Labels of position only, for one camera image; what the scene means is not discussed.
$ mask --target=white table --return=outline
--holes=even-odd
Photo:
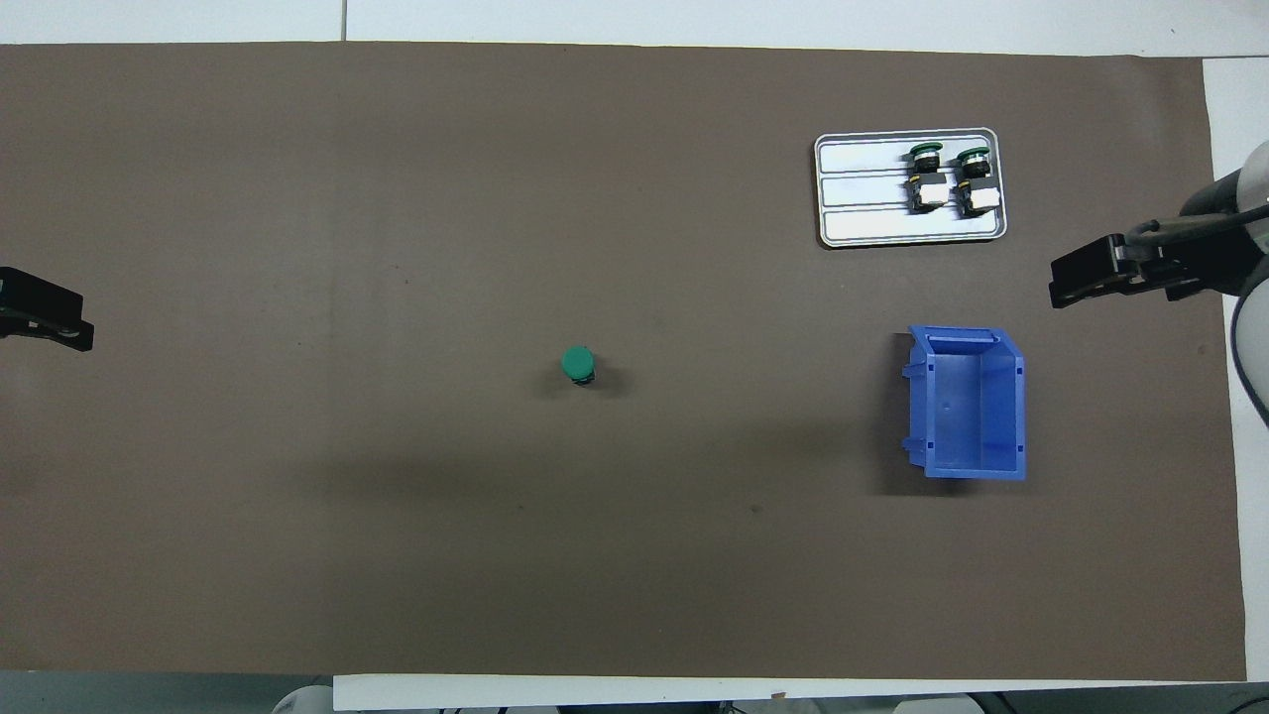
[[[788,0],[5,0],[0,42],[462,41],[816,47],[1032,55],[1233,57],[1204,61],[1213,175],[1269,138],[1269,3],[1129,0],[956,5],[964,33],[912,34],[949,5]],[[1226,301],[1226,321],[1232,312]],[[1250,681],[1269,680],[1269,429],[1230,364],[1239,535]],[[859,696],[1159,682],[753,680],[354,675],[335,678],[339,709]]]

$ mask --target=metal tray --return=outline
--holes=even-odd
[[[956,200],[929,213],[912,212],[905,186],[907,150],[923,141],[943,142],[939,171],[948,174],[953,185],[956,155],[975,146],[990,147],[1000,207],[972,218],[961,214]],[[820,240],[829,247],[991,240],[1005,232],[1000,142],[986,127],[826,133],[815,141],[815,174]]]

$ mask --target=blue plastic bin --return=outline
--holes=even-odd
[[[1023,354],[1004,330],[912,325],[909,460],[935,479],[1027,478]]]

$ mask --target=silver tray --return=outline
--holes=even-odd
[[[909,208],[907,151],[924,141],[942,141],[939,172],[956,185],[956,155],[987,146],[992,175],[1000,183],[1000,207],[964,217],[956,200],[929,213]],[[830,247],[909,245],[991,240],[1005,232],[1005,179],[1000,142],[986,127],[920,131],[826,133],[815,141],[820,240]]]

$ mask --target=robotic arm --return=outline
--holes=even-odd
[[[80,318],[84,295],[18,268],[0,268],[0,337],[39,336],[93,349],[93,325]]]
[[[1190,197],[1175,218],[1110,233],[1052,263],[1053,307],[1113,292],[1162,289],[1181,299],[1211,288],[1239,297],[1233,365],[1269,425],[1269,141],[1241,169]]]

